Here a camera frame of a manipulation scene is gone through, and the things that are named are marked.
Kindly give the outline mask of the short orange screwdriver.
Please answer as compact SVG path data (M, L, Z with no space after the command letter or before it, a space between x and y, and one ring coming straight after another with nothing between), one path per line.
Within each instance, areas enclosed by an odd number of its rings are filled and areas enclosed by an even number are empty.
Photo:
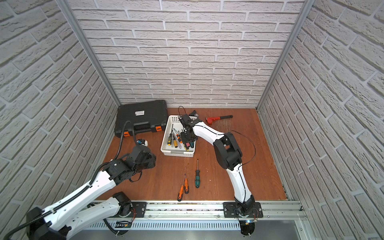
M187 178L187 170L185 169L185 178L184 178L184 192L185 194L189 193L189 183Z

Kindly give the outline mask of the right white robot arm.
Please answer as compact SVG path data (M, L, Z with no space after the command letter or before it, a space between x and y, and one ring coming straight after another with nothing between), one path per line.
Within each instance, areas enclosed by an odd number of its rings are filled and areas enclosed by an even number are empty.
M241 216L249 215L255 205L255 198L248 188L244 172L242 156L243 153L231 132L222 133L206 125L200 119L191 119L187 114L179 116L183 126L183 143L193 142L196 139L204 139L210 143L215 150L219 165L229 175L234 188L237 212Z

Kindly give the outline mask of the orange black small screwdriver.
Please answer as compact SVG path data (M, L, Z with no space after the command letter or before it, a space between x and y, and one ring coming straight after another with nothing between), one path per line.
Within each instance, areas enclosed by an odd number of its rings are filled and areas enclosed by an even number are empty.
M176 132L175 132L175 135L176 135L176 137L177 137L178 142L182 144L183 142L182 142L180 133L176 131Z

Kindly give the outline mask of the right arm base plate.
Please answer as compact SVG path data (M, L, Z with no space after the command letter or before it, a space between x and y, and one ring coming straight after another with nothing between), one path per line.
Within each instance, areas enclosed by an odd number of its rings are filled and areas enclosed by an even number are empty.
M263 210L261 203L255 202L250 212L245 215L239 215L239 207L235 202L224 202L223 203L224 218L263 218Z

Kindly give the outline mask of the long orange screwdriver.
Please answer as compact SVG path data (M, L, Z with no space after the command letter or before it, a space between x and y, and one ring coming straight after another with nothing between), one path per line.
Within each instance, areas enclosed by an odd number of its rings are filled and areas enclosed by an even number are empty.
M185 189L185 178L183 178L181 188L180 188L179 193L178 193L178 198L177 198L178 202L181 202L183 199L184 189Z

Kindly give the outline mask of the black yellow dotted screwdriver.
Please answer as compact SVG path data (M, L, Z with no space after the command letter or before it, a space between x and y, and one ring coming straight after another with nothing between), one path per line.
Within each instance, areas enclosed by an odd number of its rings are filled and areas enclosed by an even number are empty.
M172 141L173 141L173 134L170 133L170 134L169 134L169 137L168 137L168 146L171 146L171 145L172 145Z

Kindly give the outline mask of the yellow handle screwdriver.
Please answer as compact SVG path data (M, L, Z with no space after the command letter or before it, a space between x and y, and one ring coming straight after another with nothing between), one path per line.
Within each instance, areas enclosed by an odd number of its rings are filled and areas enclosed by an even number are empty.
M175 147L175 148L178 148L178 145L177 145L176 140L175 140L175 137L174 137L174 134L175 134L174 130L172 130L172 134L173 134L173 143L174 143L174 147Z

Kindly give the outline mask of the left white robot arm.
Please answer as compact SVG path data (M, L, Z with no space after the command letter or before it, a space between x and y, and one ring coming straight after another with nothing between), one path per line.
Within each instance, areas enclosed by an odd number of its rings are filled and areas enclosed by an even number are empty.
M101 164L92 178L65 198L46 207L34 208L26 215L26 223L11 230L5 239L25 229L30 240L67 240L90 225L116 214L127 216L132 212L131 200L122 192L101 204L87 207L103 193L143 170L156 165L156 156L141 144L135 144L131 153Z

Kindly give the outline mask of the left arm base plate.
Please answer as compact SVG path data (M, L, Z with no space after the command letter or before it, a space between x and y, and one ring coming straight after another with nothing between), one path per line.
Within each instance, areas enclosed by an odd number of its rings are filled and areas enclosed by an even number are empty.
M146 212L147 202L131 202L124 204L118 212L122 218L143 218Z

